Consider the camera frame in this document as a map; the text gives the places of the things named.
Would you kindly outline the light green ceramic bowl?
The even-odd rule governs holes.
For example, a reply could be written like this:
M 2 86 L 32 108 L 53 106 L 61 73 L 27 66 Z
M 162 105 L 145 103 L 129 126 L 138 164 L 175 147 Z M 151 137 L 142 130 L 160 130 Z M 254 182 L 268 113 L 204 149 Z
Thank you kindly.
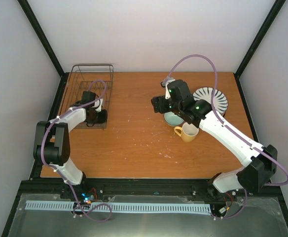
M 169 126 L 173 126 L 173 127 L 179 126 L 184 122 L 184 120 L 182 118 L 180 118 L 179 116 L 177 116 L 173 112 L 165 113 L 164 114 L 164 120 Z

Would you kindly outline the black wire dish rack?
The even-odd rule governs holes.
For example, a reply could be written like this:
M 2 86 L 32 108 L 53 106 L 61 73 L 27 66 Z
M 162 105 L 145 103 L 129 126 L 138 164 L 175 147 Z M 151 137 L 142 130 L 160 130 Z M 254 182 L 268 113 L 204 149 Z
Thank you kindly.
M 102 95 L 104 100 L 102 110 L 107 110 L 109 114 L 109 105 L 113 85 L 114 66 L 109 63 L 96 64 L 76 64 L 72 67 L 68 81 L 65 86 L 58 114 L 65 113 L 70 106 L 79 106 L 84 104 L 83 94 L 86 91 L 93 92 L 95 96 L 91 99 L 97 99 Z M 77 128 L 88 129 L 106 129 L 108 122 L 96 124 L 93 127 L 87 127 L 86 120 L 80 123 Z

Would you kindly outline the yellow ceramic mug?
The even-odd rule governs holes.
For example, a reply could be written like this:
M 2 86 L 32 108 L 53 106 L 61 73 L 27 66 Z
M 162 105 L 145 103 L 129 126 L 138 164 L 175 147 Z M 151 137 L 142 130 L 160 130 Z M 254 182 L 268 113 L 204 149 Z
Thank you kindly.
M 193 124 L 185 122 L 182 126 L 176 126 L 174 132 L 182 139 L 182 141 L 192 142 L 199 133 L 199 128 Z

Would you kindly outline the white blue striped plate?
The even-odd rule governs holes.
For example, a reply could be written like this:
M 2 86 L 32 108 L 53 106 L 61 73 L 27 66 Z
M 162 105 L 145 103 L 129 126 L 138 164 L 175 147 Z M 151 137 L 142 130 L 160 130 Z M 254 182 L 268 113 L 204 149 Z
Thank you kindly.
M 212 87 L 202 87 L 197 89 L 193 93 L 194 99 L 197 100 L 205 100 L 208 103 L 211 102 L 211 97 L 212 97 Z M 227 109 L 228 109 L 228 100 L 227 97 L 219 90 L 215 90 L 214 92 L 214 98 L 213 98 L 213 103 L 215 109 L 222 115 L 224 116 Z

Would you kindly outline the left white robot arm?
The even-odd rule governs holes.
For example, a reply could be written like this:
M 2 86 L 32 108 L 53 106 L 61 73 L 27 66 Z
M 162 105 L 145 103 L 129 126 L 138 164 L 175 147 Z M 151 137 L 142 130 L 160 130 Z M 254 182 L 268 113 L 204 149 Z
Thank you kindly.
M 82 99 L 72 104 L 65 113 L 36 125 L 34 158 L 58 173 L 65 184 L 72 186 L 72 194 L 79 199 L 88 195 L 89 187 L 86 175 L 70 158 L 70 132 L 83 122 L 105 122 L 108 113 L 102 109 L 103 103 L 102 95 L 85 91 Z

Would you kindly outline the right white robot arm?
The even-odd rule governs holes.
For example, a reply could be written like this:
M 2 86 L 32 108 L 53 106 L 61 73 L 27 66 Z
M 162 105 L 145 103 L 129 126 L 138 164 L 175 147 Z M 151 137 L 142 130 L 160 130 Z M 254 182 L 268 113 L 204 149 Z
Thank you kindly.
M 272 162 L 277 150 L 272 145 L 263 146 L 237 130 L 206 100 L 196 99 L 186 82 L 166 79 L 161 82 L 165 95 L 151 99 L 155 113 L 173 112 L 188 124 L 213 136 L 240 162 L 241 168 L 218 173 L 209 181 L 208 193 L 215 198 L 218 193 L 244 189 L 259 193 L 276 172 Z

